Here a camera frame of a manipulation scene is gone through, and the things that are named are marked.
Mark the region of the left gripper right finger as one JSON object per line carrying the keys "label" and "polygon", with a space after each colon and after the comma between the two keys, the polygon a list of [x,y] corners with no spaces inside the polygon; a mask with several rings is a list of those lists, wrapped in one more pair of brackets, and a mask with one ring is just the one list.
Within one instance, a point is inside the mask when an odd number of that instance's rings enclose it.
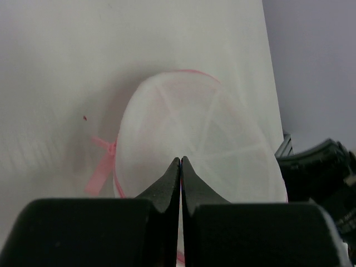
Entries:
{"label": "left gripper right finger", "polygon": [[186,266],[351,266],[330,215],[305,203],[233,204],[181,160]]}

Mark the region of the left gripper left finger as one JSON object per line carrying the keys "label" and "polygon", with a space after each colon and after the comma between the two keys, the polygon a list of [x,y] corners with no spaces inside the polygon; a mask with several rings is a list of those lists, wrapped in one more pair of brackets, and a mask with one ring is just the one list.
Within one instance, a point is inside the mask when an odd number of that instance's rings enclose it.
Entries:
{"label": "left gripper left finger", "polygon": [[38,199],[17,220],[2,266],[175,266],[180,159],[134,198]]}

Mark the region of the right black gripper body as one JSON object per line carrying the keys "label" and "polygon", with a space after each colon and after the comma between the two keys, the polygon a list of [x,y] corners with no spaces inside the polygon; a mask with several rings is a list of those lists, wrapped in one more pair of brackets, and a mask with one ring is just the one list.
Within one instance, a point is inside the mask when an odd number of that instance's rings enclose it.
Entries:
{"label": "right black gripper body", "polygon": [[314,202],[332,217],[342,239],[355,244],[355,153],[327,139],[277,159],[289,202]]}

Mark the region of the white mesh laundry bag pink zipper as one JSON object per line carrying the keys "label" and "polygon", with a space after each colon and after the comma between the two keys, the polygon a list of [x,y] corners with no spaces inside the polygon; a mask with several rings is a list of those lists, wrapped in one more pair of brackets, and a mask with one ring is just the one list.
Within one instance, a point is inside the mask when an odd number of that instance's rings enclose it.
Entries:
{"label": "white mesh laundry bag pink zipper", "polygon": [[256,120],[213,77],[193,70],[143,81],[123,113],[85,190],[98,195],[113,177],[117,197],[136,197],[186,156],[197,175],[233,203],[287,202],[281,171]]}

